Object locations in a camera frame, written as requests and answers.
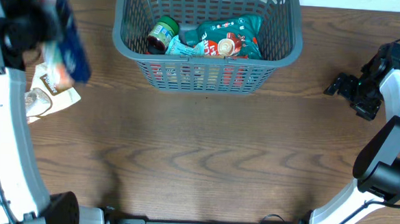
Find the green lidded spice jar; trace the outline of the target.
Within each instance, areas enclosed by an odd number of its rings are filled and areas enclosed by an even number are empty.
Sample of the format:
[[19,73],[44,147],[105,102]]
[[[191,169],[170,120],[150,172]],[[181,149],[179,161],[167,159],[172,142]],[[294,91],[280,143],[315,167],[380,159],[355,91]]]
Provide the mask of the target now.
[[161,16],[147,36],[150,47],[165,52],[170,41],[179,34],[179,24],[169,16]]

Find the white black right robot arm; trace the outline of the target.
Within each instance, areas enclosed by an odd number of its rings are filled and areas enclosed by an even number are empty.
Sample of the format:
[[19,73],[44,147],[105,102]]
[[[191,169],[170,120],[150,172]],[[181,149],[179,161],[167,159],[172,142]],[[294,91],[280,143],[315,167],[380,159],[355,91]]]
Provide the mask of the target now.
[[380,46],[361,72],[340,73],[325,94],[342,95],[368,121],[383,106],[387,122],[357,156],[349,184],[298,224],[356,224],[380,208],[400,209],[400,40]]

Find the green Nescafe coffee bag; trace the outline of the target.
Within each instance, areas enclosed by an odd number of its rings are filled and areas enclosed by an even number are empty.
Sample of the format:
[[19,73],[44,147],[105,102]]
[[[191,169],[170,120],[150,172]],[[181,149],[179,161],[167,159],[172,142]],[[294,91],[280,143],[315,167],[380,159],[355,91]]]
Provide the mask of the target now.
[[246,14],[218,21],[207,21],[185,32],[185,43],[194,47],[203,42],[204,55],[260,60],[258,34],[262,17]]

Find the blue Kleenex tissue multipack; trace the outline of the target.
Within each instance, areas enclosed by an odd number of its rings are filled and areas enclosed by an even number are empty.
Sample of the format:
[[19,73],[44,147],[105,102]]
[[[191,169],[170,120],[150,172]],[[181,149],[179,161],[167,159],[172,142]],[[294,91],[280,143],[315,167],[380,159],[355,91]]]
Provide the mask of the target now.
[[37,0],[57,32],[42,44],[47,76],[56,88],[70,88],[91,77],[89,61],[79,38],[73,10],[68,0]]

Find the beige brown snack pouch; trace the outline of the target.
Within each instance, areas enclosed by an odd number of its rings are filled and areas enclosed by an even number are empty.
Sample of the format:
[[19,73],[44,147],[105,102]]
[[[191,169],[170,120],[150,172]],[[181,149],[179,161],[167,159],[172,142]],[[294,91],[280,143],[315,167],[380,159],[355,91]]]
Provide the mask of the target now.
[[34,123],[46,115],[71,107],[81,99],[74,88],[60,89],[49,79],[47,64],[37,64],[32,85],[25,93],[27,122]]

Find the grey plastic mesh basket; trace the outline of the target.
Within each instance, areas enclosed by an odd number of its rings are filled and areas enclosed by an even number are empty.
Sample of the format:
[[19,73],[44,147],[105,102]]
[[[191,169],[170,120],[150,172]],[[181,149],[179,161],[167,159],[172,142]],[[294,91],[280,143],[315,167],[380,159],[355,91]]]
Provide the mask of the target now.
[[116,0],[113,42],[160,90],[245,95],[302,51],[299,0]]

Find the teal wet wipes pack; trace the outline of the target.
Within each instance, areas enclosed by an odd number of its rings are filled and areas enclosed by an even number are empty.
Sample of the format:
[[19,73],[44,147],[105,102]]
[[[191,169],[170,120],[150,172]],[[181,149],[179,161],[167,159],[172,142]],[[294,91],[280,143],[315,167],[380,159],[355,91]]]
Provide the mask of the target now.
[[202,41],[198,42],[194,47],[189,47],[180,42],[179,36],[174,36],[168,44],[165,55],[204,56],[204,53],[205,47]]

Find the orange San Remo spaghetti pack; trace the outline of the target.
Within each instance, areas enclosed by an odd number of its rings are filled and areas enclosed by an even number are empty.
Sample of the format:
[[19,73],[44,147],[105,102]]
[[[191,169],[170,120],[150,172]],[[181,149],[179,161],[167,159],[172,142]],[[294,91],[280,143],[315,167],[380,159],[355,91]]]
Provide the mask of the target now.
[[253,66],[138,62],[147,81],[162,90],[251,92],[260,86],[264,70]]

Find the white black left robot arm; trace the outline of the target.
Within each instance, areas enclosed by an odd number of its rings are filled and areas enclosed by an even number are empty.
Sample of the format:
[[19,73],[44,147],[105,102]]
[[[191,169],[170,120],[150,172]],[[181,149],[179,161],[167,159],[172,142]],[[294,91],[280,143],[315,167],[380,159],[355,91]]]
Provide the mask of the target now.
[[0,224],[105,224],[74,193],[49,193],[38,171],[25,110],[23,54],[51,45],[75,82],[91,71],[68,0],[0,0]]

